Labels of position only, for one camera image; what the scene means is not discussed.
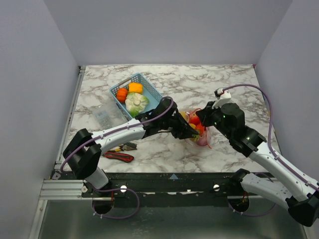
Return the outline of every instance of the plastic bag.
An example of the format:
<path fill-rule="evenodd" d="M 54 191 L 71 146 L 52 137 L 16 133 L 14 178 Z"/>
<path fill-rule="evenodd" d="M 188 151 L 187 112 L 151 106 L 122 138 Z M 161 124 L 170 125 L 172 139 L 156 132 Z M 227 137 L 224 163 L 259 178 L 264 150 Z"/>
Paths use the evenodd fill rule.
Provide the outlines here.
<path fill-rule="evenodd" d="M 201 108 L 184 109 L 184 110 L 181 110 L 180 113 L 182 113 L 182 112 L 186 113 L 184 119 L 189 123 L 191 115 L 199 110 L 201 110 Z M 211 129 L 211 127 L 206 127 L 204 134 L 200 135 L 199 139 L 197 141 L 194 141 L 193 139 L 187 138 L 187 139 L 185 139 L 185 142 L 192 145 L 192 146 L 211 148 L 211 141 L 212 141 L 211 137 L 212 137 L 212 129 Z"/>

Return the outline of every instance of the gray wall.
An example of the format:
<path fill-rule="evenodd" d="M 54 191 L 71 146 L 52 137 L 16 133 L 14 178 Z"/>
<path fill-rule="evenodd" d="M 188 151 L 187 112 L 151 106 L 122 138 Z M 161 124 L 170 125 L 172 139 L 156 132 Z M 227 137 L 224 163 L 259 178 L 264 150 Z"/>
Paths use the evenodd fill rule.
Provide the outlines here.
<path fill-rule="evenodd" d="M 283 155 L 319 180 L 319 1 L 294 0 L 257 63 Z M 319 235 L 319 222 L 316 224 Z"/>
<path fill-rule="evenodd" d="M 254 64 L 292 0 L 44 0 L 80 65 Z"/>
<path fill-rule="evenodd" d="M 0 237 L 27 238 L 78 67 L 42 0 L 0 7 Z"/>

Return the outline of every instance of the blue basket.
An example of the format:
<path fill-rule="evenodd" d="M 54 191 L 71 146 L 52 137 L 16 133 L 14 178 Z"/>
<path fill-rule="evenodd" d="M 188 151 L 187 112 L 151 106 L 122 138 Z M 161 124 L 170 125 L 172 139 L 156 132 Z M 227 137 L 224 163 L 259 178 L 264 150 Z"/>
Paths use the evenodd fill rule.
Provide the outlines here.
<path fill-rule="evenodd" d="M 141 83 L 143 85 L 143 96 L 146 96 L 150 101 L 150 103 L 141 113 L 155 109 L 160 103 L 161 98 L 163 98 L 163 96 L 157 91 L 157 89 L 151 84 L 151 82 L 149 82 L 141 73 L 136 73 L 135 75 L 132 75 L 126 80 L 111 87 L 110 92 L 114 97 L 116 104 L 130 119 L 132 119 L 133 117 L 126 110 L 125 103 L 121 104 L 118 99 L 116 99 L 116 93 L 118 92 L 119 88 L 126 88 L 127 90 L 129 90 L 129 83 L 131 82 Z"/>

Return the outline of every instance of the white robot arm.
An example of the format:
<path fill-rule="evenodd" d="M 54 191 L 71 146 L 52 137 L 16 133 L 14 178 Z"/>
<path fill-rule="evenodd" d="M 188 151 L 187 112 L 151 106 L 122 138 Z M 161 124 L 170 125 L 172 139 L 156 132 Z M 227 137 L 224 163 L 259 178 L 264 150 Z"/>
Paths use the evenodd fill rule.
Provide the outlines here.
<path fill-rule="evenodd" d="M 196 112 L 202 125 L 214 126 L 235 150 L 262 165 L 283 184 L 271 183 L 247 170 L 239 170 L 234 174 L 238 180 L 237 187 L 275 202 L 287 209 L 296 221 L 311 226 L 319 216 L 318 181 L 301 172 L 283 156 L 280 155 L 278 160 L 266 139 L 245 125 L 244 112 L 238 105 L 229 103 L 231 95 L 228 90 L 219 89 L 215 95 L 217 101 L 208 102 L 204 109 Z M 68 163 L 77 179 L 85 179 L 96 189 L 109 189 L 107 175 L 97 166 L 100 155 L 122 143 L 148 137 L 163 129 L 179 139 L 198 134 L 178 113 L 176 103 L 166 98 L 156 109 L 115 128 L 92 134 L 86 129 L 78 131 L 63 152 L 66 160 L 61 170 Z"/>

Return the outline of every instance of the white marble surface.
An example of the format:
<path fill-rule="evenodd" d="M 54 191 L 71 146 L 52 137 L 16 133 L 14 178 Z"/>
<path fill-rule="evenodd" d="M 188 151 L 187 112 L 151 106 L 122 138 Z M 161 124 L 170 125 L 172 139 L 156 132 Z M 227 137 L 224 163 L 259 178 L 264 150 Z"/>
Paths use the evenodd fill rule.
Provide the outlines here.
<path fill-rule="evenodd" d="M 204 107 L 215 100 L 214 91 L 239 83 L 258 85 L 251 65 L 179 66 L 118 65 L 88 66 L 81 86 L 68 141 L 80 129 L 102 130 L 92 110 L 112 100 L 109 88 L 127 77 L 142 73 L 161 92 L 171 96 L 179 109 Z M 267 136 L 268 114 L 261 94 L 252 88 L 230 90 L 233 102 L 245 112 L 246 123 Z M 278 149 L 273 135 L 274 148 Z M 126 151 L 135 157 L 131 163 L 100 158 L 107 172 L 235 172 L 245 168 L 266 171 L 259 164 L 236 152 L 227 139 L 214 129 L 212 149 L 193 147 L 168 133 L 137 140 L 138 150 Z"/>

